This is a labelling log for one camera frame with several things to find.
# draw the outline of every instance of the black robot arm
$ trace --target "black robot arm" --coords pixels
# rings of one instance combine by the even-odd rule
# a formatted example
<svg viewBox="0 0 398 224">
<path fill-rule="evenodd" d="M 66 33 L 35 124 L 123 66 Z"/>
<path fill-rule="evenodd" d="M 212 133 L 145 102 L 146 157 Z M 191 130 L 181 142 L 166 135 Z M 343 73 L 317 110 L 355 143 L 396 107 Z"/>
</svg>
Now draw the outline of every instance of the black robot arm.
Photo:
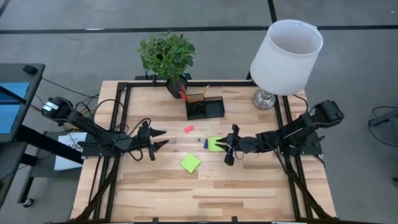
<svg viewBox="0 0 398 224">
<path fill-rule="evenodd" d="M 78 142 L 80 146 L 85 147 L 96 144 L 97 148 L 100 147 L 102 150 L 117 152 L 117 155 L 148 148 L 149 157 L 154 161 L 155 153 L 169 141 L 151 142 L 150 137 L 160 136 L 165 134 L 166 131 L 152 129 L 147 121 L 142 122 L 137 135 L 133 137 L 120 131 L 106 130 L 95 124 L 94 118 L 88 119 L 84 117 L 73 107 L 70 101 L 61 97 L 49 98 L 49 101 L 42 108 L 42 114 L 46 118 L 57 122 L 59 126 L 64 125 L 64 123 L 70 123 L 94 137 L 95 142 Z"/>
<path fill-rule="evenodd" d="M 216 145 L 226 151 L 225 163 L 232 166 L 235 151 L 263 153 L 273 151 L 277 147 L 299 151 L 306 144 L 310 134 L 318 128 L 330 128 L 337 125 L 343 118 L 344 115 L 336 103 L 326 100 L 315 105 L 309 112 L 301 114 L 283 128 L 258 133 L 256 137 L 239 137 L 239 127 L 234 124 L 232 125 L 233 132 L 225 138 L 217 140 L 219 144 Z"/>
</svg>

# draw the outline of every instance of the wooden table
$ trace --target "wooden table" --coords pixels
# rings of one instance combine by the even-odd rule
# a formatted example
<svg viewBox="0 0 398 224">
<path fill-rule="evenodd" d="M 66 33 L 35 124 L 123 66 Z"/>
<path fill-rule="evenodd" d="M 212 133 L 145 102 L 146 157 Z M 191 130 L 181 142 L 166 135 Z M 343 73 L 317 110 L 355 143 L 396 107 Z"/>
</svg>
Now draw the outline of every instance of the wooden table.
<svg viewBox="0 0 398 224">
<path fill-rule="evenodd" d="M 99 102 L 114 99 L 117 84 L 103 82 Z M 165 87 L 133 87 L 126 124 L 132 128 L 142 118 L 150 117 L 154 129 L 167 131 L 154 140 L 170 142 L 156 154 L 156 161 L 149 160 L 147 149 L 139 162 L 128 154 L 122 156 L 111 221 L 152 221 L 152 217 L 164 222 L 230 221 L 232 216 L 241 221 L 294 220 L 287 176 L 273 153 L 246 154 L 230 167 L 223 162 L 225 153 L 203 148 L 207 137 L 226 136 L 232 124 L 241 128 L 242 137 L 278 128 L 274 108 L 259 111 L 252 105 L 256 90 L 254 86 L 210 87 L 206 97 L 223 96 L 225 117 L 187 121 L 183 100 L 172 98 Z M 203 87 L 189 87 L 187 93 L 202 91 Z M 298 95 L 305 97 L 304 92 Z M 289 102 L 293 119 L 305 111 L 302 100 L 290 96 Z M 108 128 L 112 111 L 113 102 L 105 102 L 96 113 L 96 123 Z M 282 116 L 286 123 L 283 109 Z M 184 133 L 191 124 L 195 129 Z M 201 160 L 192 174 L 180 165 L 188 153 Z M 97 157 L 91 157 L 83 164 L 72 218 L 88 203 L 96 161 Z M 323 165 L 313 156 L 302 156 L 302 162 L 309 191 L 326 212 L 335 215 Z M 297 192 L 304 217 L 302 194 Z M 100 217 L 104 217 L 108 194 L 103 198 Z"/>
</svg>

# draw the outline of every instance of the lamp base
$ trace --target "lamp base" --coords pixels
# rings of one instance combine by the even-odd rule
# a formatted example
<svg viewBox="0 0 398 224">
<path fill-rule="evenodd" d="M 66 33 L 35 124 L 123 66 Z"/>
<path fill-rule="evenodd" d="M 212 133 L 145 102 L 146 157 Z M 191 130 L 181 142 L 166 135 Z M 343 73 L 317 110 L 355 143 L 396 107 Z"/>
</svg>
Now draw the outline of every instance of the lamp base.
<svg viewBox="0 0 398 224">
<path fill-rule="evenodd" d="M 257 109 L 268 110 L 275 104 L 275 95 L 259 89 L 254 93 L 251 101 Z"/>
</svg>

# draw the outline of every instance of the black box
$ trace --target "black box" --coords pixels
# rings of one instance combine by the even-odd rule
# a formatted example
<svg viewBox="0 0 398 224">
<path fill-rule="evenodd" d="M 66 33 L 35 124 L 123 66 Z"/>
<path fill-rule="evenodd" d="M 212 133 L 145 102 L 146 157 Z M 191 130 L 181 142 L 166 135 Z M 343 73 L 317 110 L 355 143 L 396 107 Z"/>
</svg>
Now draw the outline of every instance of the black box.
<svg viewBox="0 0 398 224">
<path fill-rule="evenodd" d="M 220 118 L 225 114 L 222 96 L 201 98 L 202 94 L 188 95 L 185 102 L 187 119 Z"/>
</svg>

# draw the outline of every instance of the table lamp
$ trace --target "table lamp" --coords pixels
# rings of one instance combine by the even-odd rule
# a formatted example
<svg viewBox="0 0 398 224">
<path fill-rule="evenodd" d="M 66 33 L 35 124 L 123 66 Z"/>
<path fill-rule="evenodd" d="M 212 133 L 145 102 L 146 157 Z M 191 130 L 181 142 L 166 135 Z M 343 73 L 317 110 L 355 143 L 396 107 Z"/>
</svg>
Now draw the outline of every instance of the table lamp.
<svg viewBox="0 0 398 224">
<path fill-rule="evenodd" d="M 260 87 L 253 105 L 267 110 L 274 105 L 275 95 L 302 90 L 322 46 L 322 35 L 313 25 L 291 19 L 273 23 L 250 66 L 251 77 Z"/>
</svg>

